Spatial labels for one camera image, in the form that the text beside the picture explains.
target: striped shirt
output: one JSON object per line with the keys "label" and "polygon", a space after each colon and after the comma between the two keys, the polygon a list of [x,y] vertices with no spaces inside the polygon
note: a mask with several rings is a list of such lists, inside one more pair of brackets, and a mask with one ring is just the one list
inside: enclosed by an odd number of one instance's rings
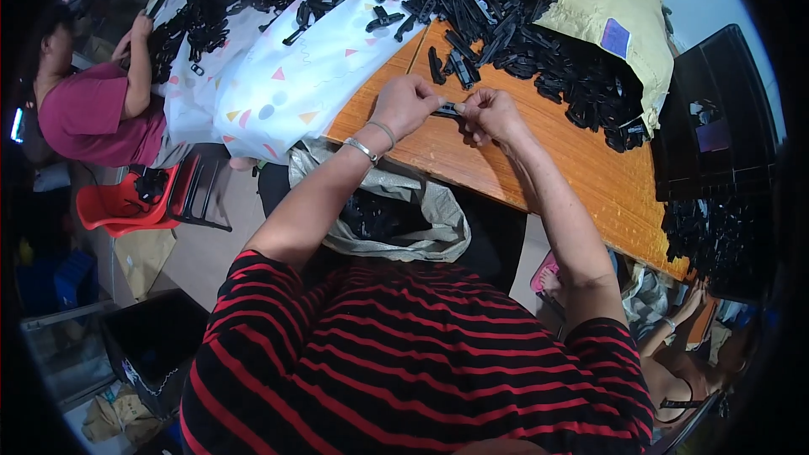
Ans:
{"label": "striped shirt", "polygon": [[495,437],[637,453],[652,412],[635,343],[605,318],[565,344],[453,264],[358,260],[304,292],[236,258],[180,408],[191,453],[453,452]]}

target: purple label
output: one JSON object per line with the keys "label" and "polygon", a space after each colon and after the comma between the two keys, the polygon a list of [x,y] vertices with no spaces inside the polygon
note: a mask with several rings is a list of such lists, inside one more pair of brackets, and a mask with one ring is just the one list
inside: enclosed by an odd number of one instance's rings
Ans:
{"label": "purple label", "polygon": [[626,52],[630,48],[630,32],[615,21],[615,18],[608,19],[601,37],[601,47],[626,59]]}

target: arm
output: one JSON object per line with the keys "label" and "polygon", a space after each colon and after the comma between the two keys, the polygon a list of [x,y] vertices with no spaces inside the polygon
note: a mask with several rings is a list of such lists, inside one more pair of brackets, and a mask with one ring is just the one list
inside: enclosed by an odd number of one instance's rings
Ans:
{"label": "arm", "polygon": [[[398,141],[416,131],[442,102],[420,76],[402,76],[382,89],[370,121],[386,125]],[[379,157],[391,148],[379,126],[366,125],[354,138]],[[358,148],[341,147],[290,191],[244,249],[302,268],[370,167],[368,156]]]}
{"label": "arm", "polygon": [[124,109],[121,112],[122,120],[140,116],[151,101],[151,61],[147,39],[151,34],[152,25],[152,20],[141,11],[130,30],[129,72],[126,75],[128,85]]}
{"label": "arm", "polygon": [[[688,332],[691,331],[691,327],[693,327],[696,318],[699,316],[697,314],[697,308],[704,302],[705,283],[697,281],[694,283],[693,287],[688,289],[688,296],[682,306],[678,308],[677,312],[671,317],[678,334],[677,342],[679,343],[681,339],[683,341],[682,350],[685,350],[685,343],[688,342]],[[652,331],[644,335],[642,339],[638,341],[638,353],[640,356],[651,357],[658,346],[660,346],[663,340],[671,333],[672,327],[669,324],[663,320],[658,321]]]}
{"label": "arm", "polygon": [[457,110],[478,146],[494,139],[530,180],[542,222],[556,256],[568,301],[565,316],[573,329],[607,318],[626,326],[621,290],[612,263],[587,209],[522,120],[511,96],[483,89]]}

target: orange table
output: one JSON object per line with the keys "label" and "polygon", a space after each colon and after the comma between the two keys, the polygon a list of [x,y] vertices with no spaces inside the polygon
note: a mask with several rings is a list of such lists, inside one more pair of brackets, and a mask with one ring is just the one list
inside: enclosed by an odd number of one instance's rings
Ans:
{"label": "orange table", "polygon": [[[427,51],[435,46],[441,60],[450,45],[444,39],[447,24],[434,21],[393,56],[362,86],[327,131],[342,142],[368,120],[379,90],[388,80],[415,72],[430,81]],[[682,279],[687,260],[668,262],[668,240],[660,229],[663,206],[654,200],[654,171],[649,145],[623,154],[594,134],[573,126],[565,117],[566,105],[540,96],[532,80],[518,80],[491,65],[480,69],[482,85],[507,90],[534,134],[540,139],[593,217],[604,242],[613,249]],[[469,92],[457,76],[434,86],[450,102],[461,102]],[[447,118],[430,117],[416,133],[402,140],[386,158],[462,187],[468,187],[512,207],[529,211],[514,170],[495,146],[475,149],[463,143],[458,125]]]}

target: wall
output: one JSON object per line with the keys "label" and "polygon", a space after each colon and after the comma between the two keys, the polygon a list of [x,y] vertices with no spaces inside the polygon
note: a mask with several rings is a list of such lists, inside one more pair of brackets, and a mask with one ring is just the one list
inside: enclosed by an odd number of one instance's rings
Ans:
{"label": "wall", "polygon": [[687,50],[699,44],[730,23],[736,23],[741,27],[747,45],[750,46],[750,51],[753,54],[755,65],[758,66],[761,82],[767,90],[778,138],[783,140],[786,129],[784,127],[778,84],[775,81],[775,74],[761,38],[742,1],[663,0],[663,3],[672,10],[670,20],[674,27],[675,45],[682,50]]}

